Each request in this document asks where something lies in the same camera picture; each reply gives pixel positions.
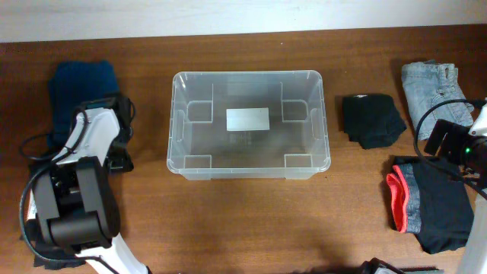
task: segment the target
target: black fabric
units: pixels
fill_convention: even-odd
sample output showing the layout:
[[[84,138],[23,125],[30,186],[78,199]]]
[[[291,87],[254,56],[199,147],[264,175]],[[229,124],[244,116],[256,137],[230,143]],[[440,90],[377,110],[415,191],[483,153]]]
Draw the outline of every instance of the black fabric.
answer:
[[[44,241],[42,234],[40,233],[40,228],[39,224],[37,223],[36,220],[31,219],[27,221],[25,224],[25,231],[27,233],[27,236],[31,241],[34,241],[35,248],[39,253],[42,255],[48,257],[48,258],[56,258],[56,259],[73,259],[75,256],[68,255],[66,254],[62,249],[59,247],[54,247],[51,245],[46,244]],[[38,257],[34,257],[33,260],[33,266],[34,267],[39,267],[39,266],[44,266],[44,269],[48,270],[60,270],[64,268],[73,268],[73,267],[78,267],[84,265],[85,262],[80,261],[76,263],[51,263],[51,262],[46,262],[41,260]]]
[[[458,166],[443,159],[433,161],[459,173]],[[419,188],[421,231],[416,235],[430,254],[465,247],[473,225],[473,210],[461,182],[421,162],[417,157],[396,157],[394,164],[411,164]]]
[[[343,98],[343,123],[349,140],[363,149],[391,146],[406,130],[393,98],[385,94]]]

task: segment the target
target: gray fabric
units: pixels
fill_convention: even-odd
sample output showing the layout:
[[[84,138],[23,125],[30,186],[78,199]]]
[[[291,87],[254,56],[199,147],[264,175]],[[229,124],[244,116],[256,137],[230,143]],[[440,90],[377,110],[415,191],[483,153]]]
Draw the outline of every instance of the gray fabric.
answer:
[[[403,88],[409,106],[409,115],[416,129],[421,117],[434,105],[446,100],[465,99],[458,85],[458,68],[454,64],[414,62],[403,66]],[[431,113],[419,130],[419,139],[428,139],[438,119],[445,119],[462,126],[473,124],[473,106],[448,104]]]
[[[406,205],[406,214],[408,217],[408,227],[406,233],[417,234],[421,231],[421,216],[419,213],[419,188],[414,177],[411,164],[398,164],[397,167],[401,170],[404,180],[409,188],[409,201]]]

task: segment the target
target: wooden table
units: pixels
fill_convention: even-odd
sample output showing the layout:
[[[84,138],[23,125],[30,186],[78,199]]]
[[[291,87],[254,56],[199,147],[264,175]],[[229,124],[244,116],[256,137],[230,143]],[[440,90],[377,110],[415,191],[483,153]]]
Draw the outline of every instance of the wooden table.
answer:
[[[47,82],[58,63],[106,59],[138,110],[129,143],[135,169],[110,184],[123,237],[154,273],[286,273],[372,257],[452,273],[463,250],[431,256],[412,234],[390,228],[384,177],[392,155],[414,154],[400,69],[417,60],[452,62],[465,95],[486,97],[486,45],[485,25],[0,44],[0,271],[47,272],[31,267],[33,256],[18,240],[27,162],[17,146],[52,126]],[[323,76],[327,172],[309,180],[187,181],[167,169],[177,72],[298,69]],[[390,148],[362,150],[342,131],[341,98],[366,93],[390,94],[408,121]],[[43,142],[36,147],[41,152]]]

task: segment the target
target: folded denim shorts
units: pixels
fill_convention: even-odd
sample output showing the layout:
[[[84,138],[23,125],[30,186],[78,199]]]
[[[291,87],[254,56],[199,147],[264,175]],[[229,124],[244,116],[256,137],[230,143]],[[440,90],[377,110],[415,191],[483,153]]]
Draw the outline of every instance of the folded denim shorts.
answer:
[[[454,64],[436,64],[433,60],[414,62],[403,66],[403,88],[408,100],[409,115],[416,130],[421,117],[433,106],[453,99],[465,99],[458,85],[458,68]],[[462,126],[473,124],[473,106],[470,104],[447,104],[428,115],[421,129],[419,139],[428,139],[438,119]]]

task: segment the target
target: folded black sock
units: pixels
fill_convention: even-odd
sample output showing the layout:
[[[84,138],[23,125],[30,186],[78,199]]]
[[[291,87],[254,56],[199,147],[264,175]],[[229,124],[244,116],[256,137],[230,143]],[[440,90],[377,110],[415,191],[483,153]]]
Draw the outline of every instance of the folded black sock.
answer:
[[[25,224],[25,230],[26,234],[29,237],[29,240],[35,242],[35,247],[37,251],[39,251],[42,255],[48,257],[48,258],[53,258],[53,259],[59,259],[59,260],[65,260],[65,259],[74,259],[75,256],[73,255],[68,255],[64,253],[64,251],[60,247],[54,247],[52,245],[46,244],[46,242],[43,239],[42,234],[40,233],[40,227],[39,223],[35,219],[31,219],[26,222]],[[73,261],[70,263],[60,263],[60,262],[47,262],[39,257],[35,256],[33,260],[33,266],[34,267],[39,267],[39,266],[44,266],[44,269],[48,270],[60,270],[64,268],[75,268],[78,266],[84,265],[84,261]]]
[[[391,146],[406,130],[393,98],[385,94],[343,98],[345,133],[363,149]]]

